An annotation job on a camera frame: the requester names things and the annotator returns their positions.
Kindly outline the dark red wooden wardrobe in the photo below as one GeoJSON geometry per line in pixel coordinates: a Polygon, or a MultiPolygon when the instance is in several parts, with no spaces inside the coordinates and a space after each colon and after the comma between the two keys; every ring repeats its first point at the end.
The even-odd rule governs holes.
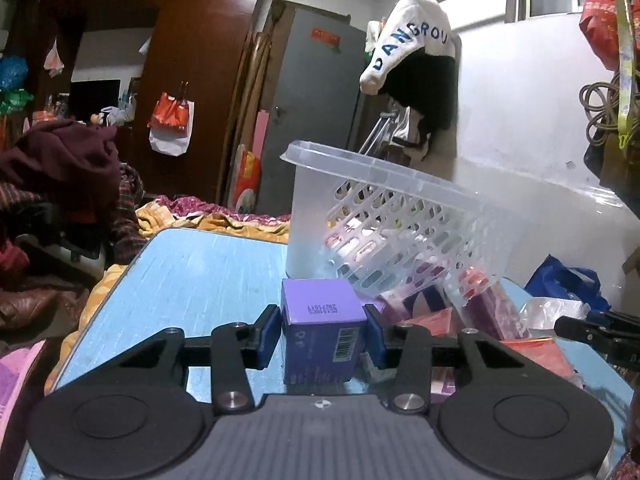
{"type": "Polygon", "coordinates": [[[149,27],[134,124],[117,142],[146,189],[216,202],[231,155],[231,124],[245,47],[259,0],[16,0],[6,52],[27,63],[31,107],[70,86],[89,30],[149,27]],[[164,92],[186,87],[195,104],[191,142],[178,157],[154,152],[148,122],[164,92]]]}

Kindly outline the white black hanging jacket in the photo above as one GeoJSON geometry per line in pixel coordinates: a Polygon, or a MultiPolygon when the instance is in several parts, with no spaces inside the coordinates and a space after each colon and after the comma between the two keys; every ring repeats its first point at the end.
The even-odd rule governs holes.
{"type": "Polygon", "coordinates": [[[367,96],[389,96],[416,118],[416,137],[398,136],[404,148],[425,148],[450,127],[458,84],[456,35],[436,0],[398,0],[372,44],[359,78],[367,96]]]}

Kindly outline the maroon clothes pile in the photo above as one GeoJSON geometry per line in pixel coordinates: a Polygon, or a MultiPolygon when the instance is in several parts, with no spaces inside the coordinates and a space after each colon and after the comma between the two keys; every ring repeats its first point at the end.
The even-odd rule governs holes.
{"type": "Polygon", "coordinates": [[[40,122],[1,155],[1,275],[99,281],[146,243],[137,170],[119,158],[115,127],[40,122]]]}

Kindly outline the blue plastic bag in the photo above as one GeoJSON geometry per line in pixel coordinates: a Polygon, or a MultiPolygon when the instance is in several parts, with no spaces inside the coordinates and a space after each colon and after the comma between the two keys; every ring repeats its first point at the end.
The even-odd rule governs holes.
{"type": "Polygon", "coordinates": [[[533,297],[579,300],[591,310],[606,312],[611,305],[601,294],[601,282],[596,271],[568,268],[548,255],[526,283],[524,289],[533,297]]]}

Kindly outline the purple patterned box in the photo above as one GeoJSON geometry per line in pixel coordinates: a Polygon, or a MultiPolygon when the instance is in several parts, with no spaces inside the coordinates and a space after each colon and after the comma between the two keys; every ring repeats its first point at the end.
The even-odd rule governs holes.
{"type": "Polygon", "coordinates": [[[529,337],[520,312],[500,282],[474,295],[462,308],[467,326],[497,340],[529,337]]]}

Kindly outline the red white hanging bag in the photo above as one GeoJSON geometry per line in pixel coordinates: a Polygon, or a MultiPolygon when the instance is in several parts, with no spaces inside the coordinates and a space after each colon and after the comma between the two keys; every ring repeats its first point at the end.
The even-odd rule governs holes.
{"type": "Polygon", "coordinates": [[[179,157],[191,141],[195,103],[163,92],[149,121],[149,144],[154,152],[179,157]]]}

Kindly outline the red flat box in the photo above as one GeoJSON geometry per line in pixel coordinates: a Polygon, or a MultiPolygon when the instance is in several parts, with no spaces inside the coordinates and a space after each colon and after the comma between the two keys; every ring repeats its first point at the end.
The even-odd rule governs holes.
{"type": "Polygon", "coordinates": [[[573,365],[567,361],[561,348],[551,337],[503,340],[508,348],[518,352],[546,370],[563,377],[574,386],[584,388],[584,382],[573,365]]]}

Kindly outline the grey metal door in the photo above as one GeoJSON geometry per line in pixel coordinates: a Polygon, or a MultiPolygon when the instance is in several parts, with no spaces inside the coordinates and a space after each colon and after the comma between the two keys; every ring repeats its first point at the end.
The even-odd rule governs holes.
{"type": "Polygon", "coordinates": [[[281,159],[288,144],[348,145],[360,95],[364,32],[290,2],[272,24],[271,74],[262,90],[269,122],[255,212],[277,217],[292,210],[295,168],[281,159]]]}

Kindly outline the purple cardboard box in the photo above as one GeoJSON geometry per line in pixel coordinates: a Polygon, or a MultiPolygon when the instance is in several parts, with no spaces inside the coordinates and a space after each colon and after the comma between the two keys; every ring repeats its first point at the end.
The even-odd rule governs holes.
{"type": "Polygon", "coordinates": [[[367,317],[349,281],[282,282],[284,383],[342,384],[355,373],[367,317]]]}

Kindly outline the clear plastic perforated basket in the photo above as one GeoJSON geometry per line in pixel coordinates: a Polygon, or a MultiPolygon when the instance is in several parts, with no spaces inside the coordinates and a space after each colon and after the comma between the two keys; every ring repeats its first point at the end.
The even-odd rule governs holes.
{"type": "Polygon", "coordinates": [[[440,286],[457,307],[499,281],[524,232],[510,210],[459,185],[309,141],[295,168],[286,274],[344,278],[375,298],[440,286]]]}

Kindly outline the metal crutches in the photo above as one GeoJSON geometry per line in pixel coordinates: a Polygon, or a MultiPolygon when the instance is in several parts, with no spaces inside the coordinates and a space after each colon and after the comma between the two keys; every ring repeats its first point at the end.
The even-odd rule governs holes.
{"type": "Polygon", "coordinates": [[[361,144],[358,154],[381,158],[398,126],[398,110],[383,112],[378,116],[378,121],[361,144]]]}

